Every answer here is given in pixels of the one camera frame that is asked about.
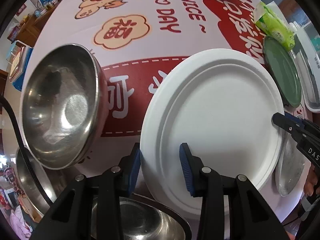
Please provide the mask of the person's right hand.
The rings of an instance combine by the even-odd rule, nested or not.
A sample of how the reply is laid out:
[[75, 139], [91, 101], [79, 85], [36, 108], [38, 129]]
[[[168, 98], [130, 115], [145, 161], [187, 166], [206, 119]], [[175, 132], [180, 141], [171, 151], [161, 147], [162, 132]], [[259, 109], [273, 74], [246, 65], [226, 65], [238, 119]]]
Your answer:
[[316, 194], [319, 194], [319, 186], [316, 186], [318, 183], [318, 179], [319, 177], [315, 173], [315, 167], [311, 165], [303, 189], [304, 194], [307, 197], [312, 196], [314, 192]]

